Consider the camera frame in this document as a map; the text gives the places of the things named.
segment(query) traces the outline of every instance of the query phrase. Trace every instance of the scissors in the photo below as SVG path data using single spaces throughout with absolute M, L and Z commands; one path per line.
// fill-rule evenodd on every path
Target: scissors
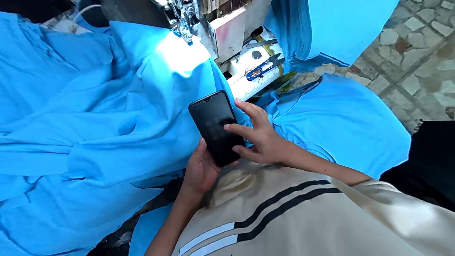
M 254 79 L 256 79 L 257 77 L 262 76 L 264 73 L 266 73 L 267 71 L 271 70 L 272 68 L 284 63 L 284 58 L 277 60 L 278 57 L 280 56 L 280 54 L 281 53 L 273 55 L 268 60 L 264 61 L 261 65 L 257 66 L 253 70 L 251 70 L 247 74 L 247 80 L 248 81 L 253 81 Z

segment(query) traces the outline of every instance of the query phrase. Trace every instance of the person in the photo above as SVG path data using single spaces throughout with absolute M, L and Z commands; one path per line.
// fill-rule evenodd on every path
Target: person
M 204 194 L 217 167 L 203 138 L 182 188 L 146 256 L 455 255 L 455 213 L 399 192 L 281 138 L 260 107 L 235 100 L 253 128 L 243 159 Z

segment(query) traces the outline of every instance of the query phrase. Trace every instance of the phone screen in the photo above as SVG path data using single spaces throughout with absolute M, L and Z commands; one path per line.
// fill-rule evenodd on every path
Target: phone screen
M 224 167 L 240 158 L 232 147 L 245 146 L 243 138 L 224 130 L 225 124 L 237 123 L 225 91 L 197 100 L 188 109 L 217 166 Z

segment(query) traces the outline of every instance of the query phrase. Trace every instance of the stone floor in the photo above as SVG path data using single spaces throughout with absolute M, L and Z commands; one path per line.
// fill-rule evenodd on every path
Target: stone floor
M 366 85 L 413 133 L 422 120 L 455 114 L 455 0 L 401 0 L 381 34 L 351 67 L 332 64 L 301 74 L 302 83 L 323 72 Z

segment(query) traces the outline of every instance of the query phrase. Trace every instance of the blue fabric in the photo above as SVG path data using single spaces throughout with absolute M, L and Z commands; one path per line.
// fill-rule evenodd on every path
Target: blue fabric
M 172 205 L 170 204 L 141 215 L 131 237 L 129 256 L 144 256 L 148 246 L 171 212 Z
M 336 75 L 314 83 L 311 90 L 268 92 L 257 102 L 283 138 L 375 179 L 408 159 L 410 134 L 374 92 Z
M 63 34 L 0 12 L 4 255 L 86 255 L 161 192 L 142 188 L 186 166 L 200 137 L 189 103 L 220 89 L 233 100 L 201 44 L 111 29 Z
M 379 35 L 399 0 L 272 0 L 265 26 L 278 39 L 285 72 L 350 66 Z

